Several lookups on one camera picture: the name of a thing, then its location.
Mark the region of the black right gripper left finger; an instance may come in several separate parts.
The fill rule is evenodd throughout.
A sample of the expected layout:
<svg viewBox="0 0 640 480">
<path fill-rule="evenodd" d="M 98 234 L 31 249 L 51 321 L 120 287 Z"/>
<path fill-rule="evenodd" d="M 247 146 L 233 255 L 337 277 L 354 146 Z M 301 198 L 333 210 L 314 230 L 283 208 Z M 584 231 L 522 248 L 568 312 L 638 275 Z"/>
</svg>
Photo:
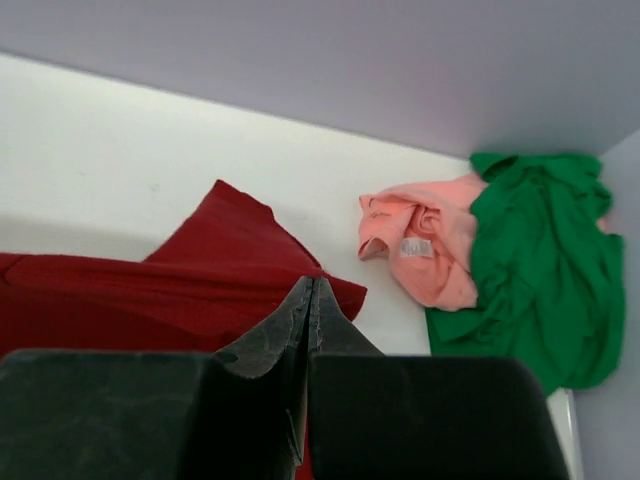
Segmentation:
<svg viewBox="0 0 640 480">
<path fill-rule="evenodd" d="M 20 350 L 1 363 L 5 479 L 291 479 L 309 281 L 212 354 Z"/>
</svg>

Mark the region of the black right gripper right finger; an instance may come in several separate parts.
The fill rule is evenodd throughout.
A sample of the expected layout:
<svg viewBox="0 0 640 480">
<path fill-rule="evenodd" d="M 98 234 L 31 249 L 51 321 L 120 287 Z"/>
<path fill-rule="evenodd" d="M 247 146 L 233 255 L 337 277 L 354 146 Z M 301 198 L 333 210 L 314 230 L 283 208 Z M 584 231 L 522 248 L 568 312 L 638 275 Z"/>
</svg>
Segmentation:
<svg viewBox="0 0 640 480">
<path fill-rule="evenodd" d="M 317 479 L 565 479 L 544 392 L 504 357 L 392 356 L 326 279 L 309 312 L 309 447 Z"/>
</svg>

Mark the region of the red t shirt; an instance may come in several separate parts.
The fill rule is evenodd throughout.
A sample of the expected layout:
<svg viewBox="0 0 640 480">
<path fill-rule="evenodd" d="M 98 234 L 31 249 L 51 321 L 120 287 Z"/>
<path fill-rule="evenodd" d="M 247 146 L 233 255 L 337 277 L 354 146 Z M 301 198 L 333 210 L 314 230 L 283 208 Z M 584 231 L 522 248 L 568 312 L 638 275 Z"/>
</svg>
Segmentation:
<svg viewBox="0 0 640 480">
<path fill-rule="evenodd" d="M 140 262 L 5 253 L 1 361 L 20 350 L 212 354 L 272 314 L 301 279 L 326 279 L 352 321 L 364 287 L 327 274 L 271 209 L 217 181 Z"/>
</svg>

